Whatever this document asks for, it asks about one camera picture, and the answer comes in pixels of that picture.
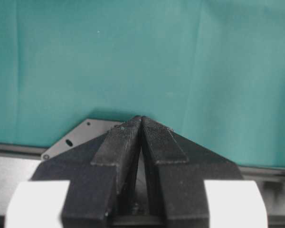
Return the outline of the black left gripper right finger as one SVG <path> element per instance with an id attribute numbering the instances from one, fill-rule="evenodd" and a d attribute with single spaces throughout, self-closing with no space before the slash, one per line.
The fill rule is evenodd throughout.
<path id="1" fill-rule="evenodd" d="M 166 220 L 207 220 L 209 209 L 204 180 L 242 180 L 229 159 L 142 117 L 149 208 Z"/>

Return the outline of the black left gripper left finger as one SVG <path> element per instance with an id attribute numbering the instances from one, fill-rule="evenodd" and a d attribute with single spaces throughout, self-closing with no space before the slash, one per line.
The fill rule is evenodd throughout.
<path id="1" fill-rule="evenodd" d="M 33 181 L 69 180 L 63 220 L 105 220 L 134 204 L 141 116 L 37 167 Z"/>

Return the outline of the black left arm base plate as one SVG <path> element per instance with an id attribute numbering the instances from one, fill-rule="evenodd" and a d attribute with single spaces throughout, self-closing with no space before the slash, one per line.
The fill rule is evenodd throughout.
<path id="1" fill-rule="evenodd" d="M 85 119 L 82 123 L 69 131 L 49 149 L 41 155 L 41 159 L 46 161 L 61 153 L 64 153 L 74 147 L 86 143 L 87 141 L 96 138 L 115 125 L 120 125 L 120 121 L 101 120 L 101 119 Z"/>

